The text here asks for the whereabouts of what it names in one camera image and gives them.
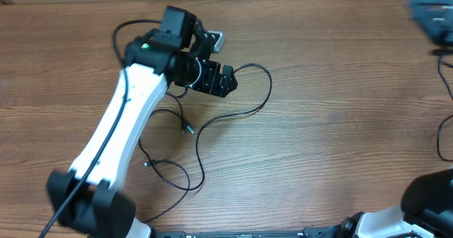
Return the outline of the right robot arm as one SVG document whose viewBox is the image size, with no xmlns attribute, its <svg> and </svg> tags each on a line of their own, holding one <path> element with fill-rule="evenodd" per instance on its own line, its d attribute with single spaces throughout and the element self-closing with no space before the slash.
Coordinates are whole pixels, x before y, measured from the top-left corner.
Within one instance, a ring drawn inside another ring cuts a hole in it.
<svg viewBox="0 0 453 238">
<path fill-rule="evenodd" d="M 452 0 L 410 0 L 412 19 L 438 46 L 437 72 L 447 92 L 452 87 L 442 72 L 452 67 Z M 325 229 L 320 237 L 451 237 L 452 169 L 419 176 L 407 187 L 401 204 L 379 212 L 359 212 L 339 225 Z"/>
</svg>

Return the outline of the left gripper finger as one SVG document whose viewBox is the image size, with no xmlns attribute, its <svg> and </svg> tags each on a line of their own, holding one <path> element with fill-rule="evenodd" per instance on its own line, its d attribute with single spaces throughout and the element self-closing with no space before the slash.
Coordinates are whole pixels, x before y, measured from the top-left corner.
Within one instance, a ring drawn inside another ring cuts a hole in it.
<svg viewBox="0 0 453 238">
<path fill-rule="evenodd" d="M 231 80 L 231 81 L 224 81 L 219 85 L 218 88 L 218 96 L 225 98 L 229 93 L 232 91 L 236 90 L 238 86 L 237 81 Z"/>
<path fill-rule="evenodd" d="M 236 78 L 232 66 L 223 66 L 222 74 L 220 76 L 220 84 L 236 84 Z"/>
</svg>

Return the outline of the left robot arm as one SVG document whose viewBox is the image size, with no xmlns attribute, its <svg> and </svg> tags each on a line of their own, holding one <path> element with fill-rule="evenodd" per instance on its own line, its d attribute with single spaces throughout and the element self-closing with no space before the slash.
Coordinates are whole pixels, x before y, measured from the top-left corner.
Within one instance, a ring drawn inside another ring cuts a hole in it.
<svg viewBox="0 0 453 238">
<path fill-rule="evenodd" d="M 153 237 L 122 193 L 139 137 L 171 84 L 225 97 L 237 87 L 233 69 L 210 59 L 225 42 L 194 14 L 168 6 L 156 27 L 117 50 L 115 93 L 88 144 L 68 172 L 53 171 L 47 192 L 52 222 L 91 237 Z"/>
</svg>

